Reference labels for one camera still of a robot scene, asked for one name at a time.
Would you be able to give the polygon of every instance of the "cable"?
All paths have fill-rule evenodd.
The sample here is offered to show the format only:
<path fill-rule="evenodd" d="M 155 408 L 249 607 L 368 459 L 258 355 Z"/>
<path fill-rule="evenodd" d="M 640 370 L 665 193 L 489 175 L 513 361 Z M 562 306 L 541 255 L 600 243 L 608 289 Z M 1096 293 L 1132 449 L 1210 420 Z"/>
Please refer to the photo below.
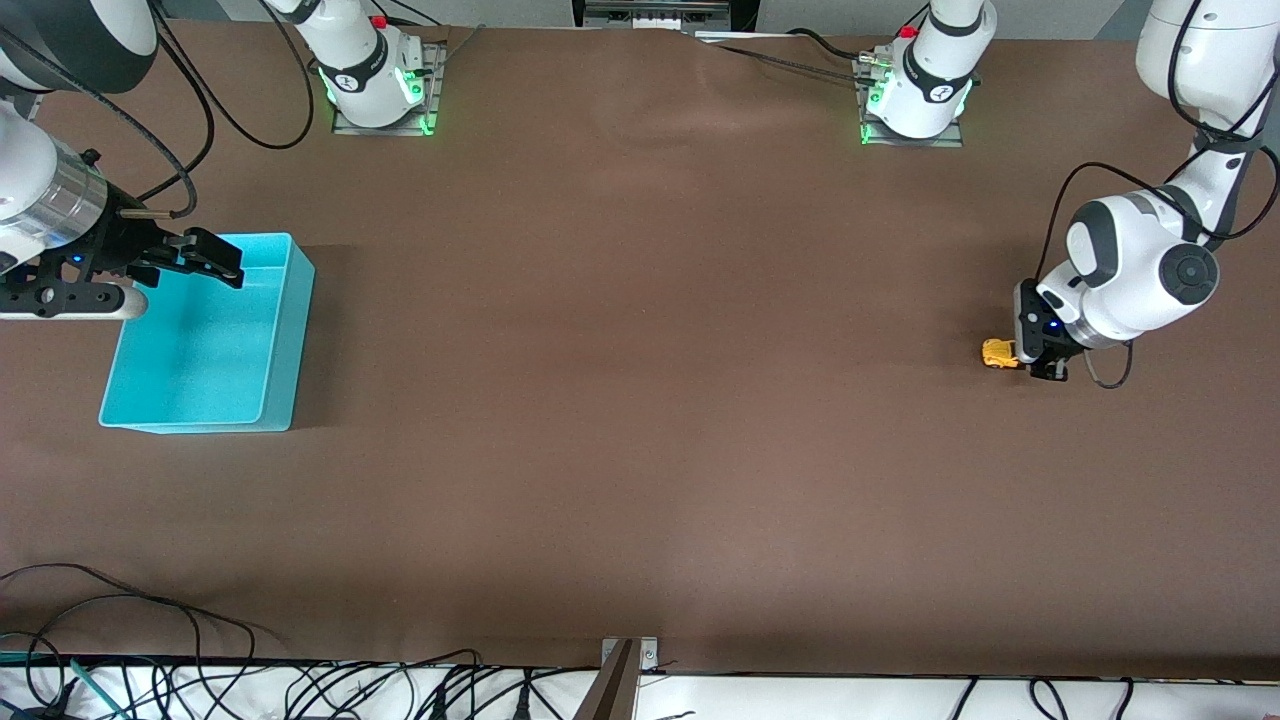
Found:
<path fill-rule="evenodd" d="M 191 159 L 191 163 L 187 163 L 187 173 L 191 173 L 197 167 L 200 167 L 201 163 L 205 161 L 205 158 L 209 155 L 209 151 L 214 149 L 214 126 L 215 126 L 214 109 L 209 106 L 209 100 L 205 97 L 205 94 L 200 90 L 200 85 L 196 82 L 196 78 L 191 74 L 191 70 L 188 70 L 187 65 L 184 65 L 182 60 L 178 59 L 178 54 L 174 53 L 173 46 L 169 45 L 169 42 L 163 36 L 160 37 L 160 47 L 164 50 L 165 55 L 168 55 L 169 59 L 173 60 L 174 67 L 178 68 L 178 72 L 182 73 L 182 77 L 187 79 L 187 85 L 189 85 L 191 90 L 196 94 L 196 100 L 200 101 L 200 109 L 205 113 L 205 143 L 200 147 L 200 151 L 196 152 L 196 156 Z M 179 181 L 182 181 L 182 176 L 178 176 L 175 173 L 163 183 L 152 187 L 151 190 L 143 192 L 142 195 L 138 195 L 138 201 L 146 202 L 147 200 L 151 200 L 160 192 L 169 190 L 169 187 L 172 187 L 174 183 Z"/>
<path fill-rule="evenodd" d="M 36 716 L 27 712 L 26 710 L 18 707 L 17 705 L 9 702 L 8 700 L 0 697 L 0 707 L 13 712 L 14 717 L 22 717 L 22 720 L 36 720 Z"/>
<path fill-rule="evenodd" d="M 1124 345 L 1129 352 L 1125 355 L 1124 360 L 1124 373 L 1120 374 L 1120 379 L 1114 383 L 1105 383 L 1098 379 L 1098 372 L 1093 369 L 1093 357 L 1091 356 L 1091 350 L 1084 351 L 1084 366 L 1089 369 L 1089 378 L 1093 379 L 1093 384 L 1101 387 L 1102 389 L 1120 389 L 1124 383 L 1129 379 L 1129 372 L 1133 370 L 1133 341 L 1126 340 Z"/>
<path fill-rule="evenodd" d="M 209 101 L 212 102 L 215 108 L 218 108 L 218 113 L 223 118 L 225 118 L 227 122 L 230 123 L 233 128 L 236 128 L 236 132 L 238 132 L 242 137 L 244 137 L 244 140 L 248 140 L 253 145 L 257 145 L 259 147 L 264 147 L 266 150 L 289 150 L 291 147 L 297 146 L 307 137 L 307 135 L 311 132 L 311 126 L 315 123 L 315 114 L 316 114 L 315 90 L 311 87 L 311 76 L 307 73 L 307 64 L 302 60 L 302 55 L 298 54 L 298 49 L 293 44 L 293 38 L 289 37 L 289 33 L 288 31 L 284 29 L 284 26 L 280 23 L 280 19 L 275 17 L 275 13 L 271 12 L 271 8 L 264 0 L 257 0 L 257 3 L 259 5 L 262 6 L 264 10 L 266 10 L 268 15 L 271 18 L 271 22 L 275 24 L 275 29 L 279 31 L 280 37 L 284 38 L 285 45 L 289 46 L 289 54 L 293 55 L 293 60 L 297 63 L 298 70 L 302 73 L 302 83 L 303 86 L 306 86 L 307 91 L 307 119 L 302 124 L 302 129 L 298 132 L 297 136 L 293 137 L 293 140 L 279 143 L 266 142 L 265 140 L 259 138 L 257 136 L 247 131 L 244 126 L 242 126 L 239 120 L 237 120 L 236 117 L 230 114 L 227 106 L 223 105 L 223 101 L 219 100 L 218 94 L 214 92 L 214 88 L 209 86 L 209 82 L 205 79 L 205 76 L 200 73 L 200 68 L 197 68 L 196 63 L 193 63 L 191 60 L 191 56 L 187 55 L 187 50 L 182 46 L 182 42 L 178 40 L 178 36 L 174 35 L 173 28 L 169 27 L 169 22 L 165 20 L 164 15 L 156 8 L 155 5 L 156 0 L 148 0 L 148 3 L 151 5 L 151 14 L 156 18 L 156 23 L 160 26 L 163 33 L 168 36 L 169 42 L 173 44 L 174 49 L 178 51 L 178 55 L 180 55 L 182 59 L 187 63 L 187 65 L 191 68 L 192 74 L 196 76 L 196 81 L 200 82 L 200 86 L 202 88 L 205 88 L 205 94 L 209 96 Z"/>
<path fill-rule="evenodd" d="M 753 50 L 742 50 L 741 47 L 731 47 L 731 46 L 721 44 L 721 42 L 714 42 L 713 45 L 716 47 L 719 47 L 721 50 L 727 50 L 730 53 L 737 53 L 739 55 L 746 55 L 748 58 L 755 58 L 756 60 L 763 60 L 765 63 L 772 63 L 774 65 L 781 65 L 783 68 L 792 68 L 792 69 L 796 69 L 796 70 L 801 70 L 801 72 L 806 72 L 806 73 L 813 73 L 813 74 L 818 74 L 818 76 L 826 76 L 826 77 L 829 77 L 829 78 L 835 78 L 835 79 L 840 79 L 840 81 L 845 81 L 845 82 L 852 82 L 852 83 L 858 83 L 858 85 L 874 85 L 874 81 L 872 78 L 861 78 L 861 77 L 856 77 L 856 76 L 851 76 L 851 74 L 846 74 L 846 73 L 837 73 L 836 70 L 828 70 L 826 68 L 815 68 L 813 65 L 805 65 L 804 63 L 796 63 L 794 60 L 783 60 L 782 58 L 774 58 L 773 55 L 764 55 L 763 53 L 755 53 Z"/>
<path fill-rule="evenodd" d="M 564 673 L 577 673 L 577 671 L 581 671 L 581 670 L 595 670 L 595 667 L 557 667 L 554 670 L 548 670 L 547 673 L 543 673 L 541 675 L 538 675 L 538 676 L 535 676 L 532 679 L 534 680 L 540 680 L 543 678 L 550 678 L 552 675 L 561 675 L 561 674 L 564 674 Z M 490 697 L 489 700 L 486 700 L 483 703 L 480 703 L 479 707 L 472 708 L 471 715 L 467 715 L 467 720 L 475 720 L 475 717 L 480 712 L 483 712 L 485 707 L 489 707 L 490 705 L 493 705 L 494 702 L 497 702 L 502 696 L 504 696 L 504 694 L 507 694 L 507 693 L 509 693 L 512 691 L 518 689 L 524 684 L 525 684 L 525 680 L 520 680 L 518 683 L 516 683 L 516 684 L 513 684 L 513 685 L 511 685 L 508 688 L 498 691 L 497 693 L 493 694 L 493 697 Z"/>
<path fill-rule="evenodd" d="M 1057 711 L 1061 715 L 1055 716 L 1048 710 L 1046 710 L 1043 705 L 1041 705 L 1039 697 L 1036 696 L 1036 687 L 1039 685 L 1041 683 L 1044 683 L 1044 685 L 1048 687 L 1048 692 L 1050 694 L 1053 696 L 1053 702 L 1057 703 Z M 1033 678 L 1032 682 L 1027 684 L 1027 693 L 1032 696 L 1032 705 L 1036 706 L 1036 710 L 1041 711 L 1041 715 L 1043 715 L 1046 720 L 1069 720 L 1066 716 L 1066 706 L 1062 705 L 1062 696 L 1057 694 L 1057 688 L 1055 688 L 1053 683 L 1051 683 L 1050 680 L 1044 680 L 1042 678 Z"/>
<path fill-rule="evenodd" d="M 818 35 L 817 32 L 814 32 L 814 31 L 812 31 L 812 29 L 809 29 L 806 27 L 791 28 L 791 29 L 787 31 L 787 35 L 805 35 L 805 36 L 809 36 L 809 37 L 814 38 L 814 41 L 817 41 L 818 45 L 822 45 L 823 50 L 826 50 L 827 53 L 831 53 L 832 55 L 835 55 L 837 58 L 844 58 L 846 60 L 856 60 L 858 59 L 858 53 L 849 53 L 847 50 L 841 50 L 840 47 L 836 47 L 835 45 L 827 42 L 826 37 Z"/>
<path fill-rule="evenodd" d="M 205 692 L 207 692 L 209 696 L 214 701 L 214 706 L 210 708 L 209 714 L 206 715 L 206 720 L 207 720 L 207 717 L 210 715 L 212 715 L 214 710 L 216 710 L 216 708 L 221 708 L 224 712 L 227 712 L 228 715 L 230 715 L 234 720 L 244 720 L 243 717 L 241 717 L 239 715 L 237 715 L 234 711 L 232 711 L 229 707 L 227 707 L 223 703 L 223 698 L 227 697 L 227 693 L 230 692 L 230 689 L 236 685 L 236 683 L 239 680 L 239 678 L 243 676 L 243 674 L 244 674 L 244 671 L 247 670 L 248 666 L 247 666 L 247 664 L 244 666 L 242 666 L 241 671 L 236 674 L 234 679 L 223 689 L 223 692 L 215 694 L 212 687 L 209 685 L 209 682 L 207 682 L 207 679 L 206 679 L 206 676 L 204 674 L 205 670 L 204 670 L 204 656 L 201 653 L 200 621 L 197 620 L 196 615 L 198 614 L 198 615 L 205 616 L 205 618 L 207 618 L 210 620 L 218 620 L 218 621 L 233 625 L 233 626 L 239 628 L 241 630 L 243 630 L 248 635 L 248 655 L 246 656 L 246 661 L 252 661 L 253 660 L 253 653 L 255 653 L 255 651 L 257 648 L 257 633 L 255 633 L 253 629 L 248 624 L 246 624 L 246 623 L 243 623 L 241 620 L 236 620 L 233 618 L 228 618 L 225 615 L 219 615 L 216 612 L 210 612 L 207 610 L 202 610 L 202 609 L 192 606 L 192 605 L 178 602 L 175 600 L 170 600 L 170 598 L 166 598 L 166 597 L 163 597 L 163 596 L 156 596 L 156 594 L 147 593 L 147 592 L 145 592 L 145 591 L 142 591 L 142 589 L 140 589 L 140 588 L 137 588 L 134 585 L 131 585 L 128 583 L 122 583 L 120 580 L 110 578 L 109 575 L 104 574 L 100 570 L 96 570 L 96 569 L 90 568 L 87 565 L 81 565 L 78 562 L 40 562 L 40 564 L 36 564 L 36 565 L 27 565 L 24 568 L 18 568 L 17 570 L 10 570 L 10 571 L 5 573 L 4 575 L 0 575 L 0 583 L 3 583 L 5 580 L 9 580 L 9 579 L 12 579 L 12 578 L 14 578 L 14 577 L 17 577 L 19 574 L 23 574 L 23 573 L 28 573 L 28 571 L 32 571 L 32 570 L 40 570 L 40 569 L 54 569 L 54 568 L 77 570 L 77 571 L 79 571 L 82 574 L 86 574 L 86 575 L 88 575 L 88 577 L 91 577 L 91 578 L 93 578 L 93 579 L 96 579 L 96 580 L 99 580 L 99 582 L 101 582 L 104 584 L 108 584 L 108 585 L 110 585 L 110 587 L 113 587 L 115 589 L 124 591 L 124 593 L 127 593 L 129 597 L 136 597 L 138 600 L 143 600 L 146 602 L 151 602 L 151 603 L 155 603 L 155 605 L 161 605 L 161 606 L 165 606 L 165 607 L 173 607 L 174 610 L 178 610 L 179 612 L 182 612 L 187 618 L 187 621 L 191 624 L 192 632 L 195 634 L 195 644 L 196 644 L 196 647 L 195 647 L 196 673 L 197 673 L 197 675 L 200 675 L 201 684 L 204 685 Z M 81 602 L 73 605 L 72 607 L 64 610 L 63 612 L 59 612 L 54 618 L 54 620 L 51 620 L 50 623 L 46 623 L 45 624 L 46 629 L 49 626 L 51 626 L 52 623 L 56 623 L 60 618 L 63 618 L 64 615 L 67 615 L 68 612 L 70 612 L 70 611 L 73 611 L 73 610 L 76 610 L 78 607 L 83 607 L 84 605 L 88 605 L 91 602 L 96 602 L 96 601 L 101 601 L 101 600 L 110 600 L 110 598 L 115 598 L 115 597 L 123 597 L 123 596 L 120 596 L 120 594 L 97 596 L 95 598 L 81 601 Z M 31 648 L 29 648 L 28 652 L 35 652 L 37 638 L 42 638 L 44 635 L 42 635 L 42 633 L 32 633 L 31 637 L 33 639 L 32 639 Z"/>
<path fill-rule="evenodd" d="M 556 710 L 556 706 L 553 706 L 550 701 L 547 700 L 547 696 L 543 694 L 543 691 L 538 689 L 538 685 L 535 685 L 532 680 L 529 682 L 529 689 L 534 691 L 534 697 L 538 698 L 538 702 L 543 703 L 543 707 L 545 707 L 548 712 L 550 712 L 556 717 L 556 720 L 564 720 L 564 716 L 561 715 L 558 710 Z"/>
<path fill-rule="evenodd" d="M 1121 678 L 1124 682 L 1124 696 L 1120 697 L 1120 706 L 1111 720 L 1124 720 L 1124 711 L 1129 710 L 1129 701 L 1133 700 L 1133 678 Z"/>
<path fill-rule="evenodd" d="M 960 720 L 960 714 L 964 712 L 964 706 L 969 702 L 969 696 L 973 694 L 973 689 L 977 687 L 978 675 L 970 675 L 969 684 L 964 687 L 964 692 L 960 693 L 960 700 L 956 702 L 955 710 L 951 711 L 951 720 Z"/>
<path fill-rule="evenodd" d="M 401 0 L 387 0 L 387 1 L 390 3 L 390 4 L 393 4 L 393 5 L 399 5 L 401 8 L 404 8 L 410 13 L 413 13 L 415 15 L 425 19 L 426 22 L 429 22 L 429 23 L 431 23 L 434 26 L 439 26 L 440 24 L 440 20 L 433 18 L 431 15 L 428 15 L 422 10 L 419 10 L 417 8 L 415 8 L 415 6 L 412 6 L 412 5 L 407 4 L 407 3 L 401 3 Z"/>
<path fill-rule="evenodd" d="M 1190 214 L 1188 214 L 1188 211 L 1184 210 L 1181 205 L 1179 205 L 1176 201 L 1174 201 L 1174 199 L 1170 197 L 1170 196 L 1167 196 L 1164 191 L 1161 191 L 1157 187 L 1152 187 L 1149 183 L 1147 183 L 1147 182 L 1144 182 L 1144 181 L 1142 181 L 1142 179 L 1139 179 L 1139 178 L 1129 174 L 1125 170 L 1121 170 L 1120 168 L 1117 168 L 1115 165 L 1111 165 L 1111 164 L 1107 164 L 1107 163 L 1097 163 L 1097 161 L 1092 161 L 1092 160 L 1088 161 L 1088 163 L 1080 163 L 1079 165 L 1075 167 L 1075 169 L 1073 169 L 1066 176 L 1066 179 L 1062 181 L 1062 187 L 1060 187 L 1059 191 L 1057 191 L 1057 199 L 1053 201 L 1053 211 L 1050 214 L 1050 219 L 1048 219 L 1048 229 L 1044 233 L 1044 245 L 1043 245 L 1043 247 L 1041 247 L 1041 259 L 1039 259 L 1039 263 L 1036 265 L 1036 274 L 1033 277 L 1037 281 L 1039 281 L 1041 275 L 1044 272 L 1044 260 L 1048 256 L 1048 247 L 1050 247 L 1050 245 L 1052 243 L 1052 240 L 1053 240 L 1053 225 L 1057 222 L 1057 213 L 1062 208 L 1062 197 L 1066 195 L 1066 188 L 1071 184 L 1071 181 L 1075 179 L 1075 176 L 1079 174 L 1080 170 L 1084 170 L 1085 168 L 1100 168 L 1100 169 L 1107 170 L 1108 173 L 1111 173 L 1114 176 L 1119 176 L 1119 177 L 1121 177 L 1121 178 L 1132 182 L 1133 184 L 1135 184 L 1135 186 L 1138 186 L 1138 187 L 1140 187 L 1140 188 L 1151 192 L 1152 195 L 1155 195 L 1160 200 L 1162 200 L 1174 211 L 1176 211 L 1179 215 L 1181 215 L 1184 220 L 1187 220 L 1188 223 L 1190 223 L 1192 228 L 1194 228 L 1197 231 L 1197 233 L 1203 233 L 1203 234 L 1206 234 L 1206 236 L 1208 236 L 1211 238 L 1215 238 L 1215 240 L 1236 240 L 1239 237 L 1243 237 L 1243 236 L 1253 232 L 1253 229 L 1257 228 L 1258 224 L 1262 223 L 1263 219 L 1266 219 L 1267 214 L 1271 213 L 1271 208 L 1275 205 L 1276 197 L 1280 196 L 1280 158 L 1276 158 L 1275 151 L 1272 151 L 1267 146 L 1262 146 L 1261 151 L 1271 161 L 1271 170 L 1272 170 L 1272 174 L 1274 174 L 1274 182 L 1271 183 L 1271 195 L 1270 195 L 1270 197 L 1267 197 L 1266 204 L 1262 206 L 1262 210 L 1258 211 L 1257 217 L 1253 218 L 1252 220 L 1249 220 L 1249 223 L 1247 225 L 1244 225 L 1244 228 L 1242 228 L 1242 229 L 1239 229 L 1236 232 L 1228 232 L 1228 233 L 1219 233 L 1219 232 L 1210 231 L 1208 228 L 1206 228 L 1204 225 L 1202 225 L 1198 219 L 1190 217 Z"/>
<path fill-rule="evenodd" d="M 902 27 L 906 27 L 906 26 L 914 23 L 916 20 L 916 18 L 923 17 L 924 13 L 928 13 L 928 12 L 929 12 L 929 4 L 928 3 L 925 3 L 924 5 L 920 5 L 920 9 L 916 10 L 914 15 L 911 15 L 910 18 L 908 18 L 905 23 L 902 23 Z"/>
<path fill-rule="evenodd" d="M 79 678 L 82 683 L 84 683 L 84 687 L 92 691 L 99 700 L 101 700 L 108 707 L 111 708 L 113 715 L 115 715 L 120 720 L 129 720 L 129 716 L 124 714 L 123 708 L 120 708 L 120 703 L 115 702 L 115 698 L 108 694 L 108 692 L 102 689 L 102 685 L 97 684 L 97 680 L 90 678 L 88 671 L 86 671 L 84 667 L 82 667 L 81 664 L 76 661 L 74 657 L 70 660 L 70 665 L 72 665 L 72 673 L 76 673 L 76 676 Z"/>
<path fill-rule="evenodd" d="M 182 164 L 182 160 L 179 160 L 178 156 L 174 155 L 173 151 L 169 150 L 169 147 L 165 146 L 165 143 L 161 142 L 159 137 L 155 136 L 155 133 L 152 133 L 150 129 L 147 129 L 146 126 L 134 119 L 133 115 L 122 110 L 119 105 L 111 102 L 101 92 L 87 86 L 82 79 L 73 76 L 65 68 L 42 55 L 38 50 L 28 45 L 24 40 L 14 35 L 13 31 L 10 31 L 9 28 L 0 26 L 0 37 L 4 37 L 5 41 L 13 44 L 14 47 L 35 58 L 37 63 L 44 65 L 51 73 L 56 74 L 67 85 L 74 87 L 76 90 L 83 92 L 84 95 L 88 95 L 99 104 L 105 106 L 108 110 L 114 113 L 116 118 L 124 120 L 129 127 L 137 131 L 138 135 L 146 138 L 146 141 L 150 142 L 152 147 L 155 147 L 161 155 L 164 155 L 164 159 L 168 160 L 169 165 L 172 165 L 174 172 L 178 173 L 178 177 L 182 181 L 183 187 L 187 188 L 186 208 L 180 210 L 170 210 L 169 218 L 172 219 L 186 218 L 187 215 L 196 211 L 196 183 L 192 182 L 191 176 L 187 173 L 187 168 Z"/>
<path fill-rule="evenodd" d="M 40 694 L 40 691 L 36 689 L 36 679 L 31 673 L 31 659 L 32 656 L 36 655 L 37 647 L 40 647 L 41 644 L 47 647 L 50 655 L 54 656 L 54 664 L 58 666 L 58 687 L 67 688 L 67 666 L 63 664 L 63 656 L 58 652 L 58 648 L 54 647 L 54 643 L 49 642 L 49 639 L 36 633 L 28 633 L 27 630 L 9 630 L 6 633 L 0 634 L 0 639 L 8 638 L 9 635 L 22 635 L 26 638 L 31 638 L 31 647 L 27 648 L 27 657 L 24 659 L 23 662 L 27 675 L 27 691 L 31 693 L 31 697 L 33 697 L 37 703 L 44 705 L 46 707 L 54 705 L 54 702 L 58 701 L 56 697 L 54 700 L 45 700 L 45 697 Z"/>

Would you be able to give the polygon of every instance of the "mounting plate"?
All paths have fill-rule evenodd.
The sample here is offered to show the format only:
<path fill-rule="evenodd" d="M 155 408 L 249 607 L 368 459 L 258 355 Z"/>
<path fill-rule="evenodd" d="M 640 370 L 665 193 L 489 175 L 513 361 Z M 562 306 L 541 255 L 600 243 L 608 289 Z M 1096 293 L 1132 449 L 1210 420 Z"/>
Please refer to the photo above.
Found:
<path fill-rule="evenodd" d="M 421 137 L 435 135 L 435 118 L 440 111 L 440 91 L 444 86 L 445 47 L 443 42 L 422 42 L 411 35 L 402 35 L 406 45 L 402 47 L 404 70 L 426 70 L 421 78 L 410 81 L 421 83 L 422 102 L 412 108 L 398 122 L 380 128 L 366 128 L 353 124 L 337 108 L 333 114 L 334 135 Z"/>
<path fill-rule="evenodd" d="M 600 643 L 600 665 L 609 659 L 613 646 L 626 638 L 604 638 Z M 658 666 L 658 638 L 640 638 L 640 669 L 653 670 Z"/>

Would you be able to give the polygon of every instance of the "green led light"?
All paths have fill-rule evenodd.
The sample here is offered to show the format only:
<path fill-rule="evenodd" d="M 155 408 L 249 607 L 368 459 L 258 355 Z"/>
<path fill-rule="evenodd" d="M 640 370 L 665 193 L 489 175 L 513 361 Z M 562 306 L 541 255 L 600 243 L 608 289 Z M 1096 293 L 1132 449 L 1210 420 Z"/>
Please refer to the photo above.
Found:
<path fill-rule="evenodd" d="M 422 135 L 431 136 L 435 135 L 435 117 L 438 113 L 428 113 L 417 119 L 417 127 L 422 129 Z"/>
<path fill-rule="evenodd" d="M 329 85 L 329 78 L 326 78 L 324 73 L 320 73 L 320 79 L 324 81 L 324 94 L 325 94 L 325 97 L 329 99 L 329 104 L 330 105 L 337 105 L 338 104 L 338 99 L 333 96 L 333 86 Z"/>

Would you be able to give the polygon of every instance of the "metal base plate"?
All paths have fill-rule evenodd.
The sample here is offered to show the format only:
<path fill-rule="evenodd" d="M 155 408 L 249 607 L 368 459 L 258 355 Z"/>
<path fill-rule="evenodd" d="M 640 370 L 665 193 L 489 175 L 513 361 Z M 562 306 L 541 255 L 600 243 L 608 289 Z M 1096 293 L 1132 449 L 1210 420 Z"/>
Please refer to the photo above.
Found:
<path fill-rule="evenodd" d="M 892 47 L 888 45 L 882 45 L 876 47 L 876 55 L 892 56 Z M 870 81 L 878 81 L 876 77 L 874 65 L 865 63 L 854 61 L 854 74 L 860 78 L 868 78 Z M 919 140 L 915 137 L 902 137 L 897 135 L 888 126 L 884 124 L 878 117 L 873 115 L 867 110 L 867 104 L 872 92 L 877 92 L 879 88 L 876 86 L 867 86 L 865 83 L 858 85 L 858 117 L 861 124 L 863 132 L 863 145 L 899 145 L 906 147 L 963 147 L 964 138 L 960 135 L 960 120 L 951 120 L 947 129 L 942 131 L 937 137 L 931 137 L 927 140 Z"/>
<path fill-rule="evenodd" d="M 333 133 L 393 137 L 435 135 L 435 118 L 440 111 L 440 91 L 444 87 L 445 47 L 443 42 L 424 42 L 421 47 L 421 65 L 417 68 L 402 68 L 406 70 L 426 70 L 426 74 L 417 81 L 422 83 L 422 102 L 420 105 L 406 113 L 398 122 L 380 128 L 366 128 L 352 124 L 351 120 L 334 108 Z"/>
<path fill-rule="evenodd" d="M 613 652 L 613 646 L 618 643 L 620 639 L 625 638 L 604 638 L 600 643 L 600 665 L 608 660 L 609 653 Z M 640 638 L 640 669 L 653 670 L 658 666 L 658 638 Z"/>

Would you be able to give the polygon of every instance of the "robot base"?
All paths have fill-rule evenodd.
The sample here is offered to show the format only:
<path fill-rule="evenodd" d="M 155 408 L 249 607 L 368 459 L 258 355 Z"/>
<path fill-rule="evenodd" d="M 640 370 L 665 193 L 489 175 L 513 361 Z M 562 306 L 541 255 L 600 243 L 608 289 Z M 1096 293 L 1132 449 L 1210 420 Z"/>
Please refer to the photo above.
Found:
<path fill-rule="evenodd" d="M 413 61 L 413 47 L 419 49 L 417 60 Z M 334 106 L 333 133 L 334 135 L 364 135 L 364 136 L 393 136 L 393 137 L 419 137 L 435 135 L 435 118 L 440 110 L 440 91 L 444 86 L 444 60 L 445 47 L 443 42 L 413 42 L 407 47 L 408 68 L 421 69 L 422 77 L 408 81 L 411 86 L 421 87 L 422 102 L 415 105 L 399 120 L 380 128 L 366 128 L 348 120 Z"/>
<path fill-rule="evenodd" d="M 893 56 L 893 49 L 891 45 L 877 45 L 873 53 L 876 58 L 886 59 Z M 882 82 L 884 79 L 886 68 L 879 63 L 863 63 L 859 60 L 852 61 L 854 74 L 859 78 L 868 78 L 873 82 Z M 884 124 L 878 117 L 868 111 L 867 106 L 870 104 L 870 97 L 873 94 L 878 92 L 879 87 L 867 86 L 863 83 L 858 85 L 858 117 L 861 124 L 861 138 L 863 145 L 900 145 L 908 147 L 963 147 L 964 138 L 960 135 L 960 120 L 951 120 L 947 129 L 942 131 L 936 137 L 919 140 L 915 137 L 904 137 Z"/>

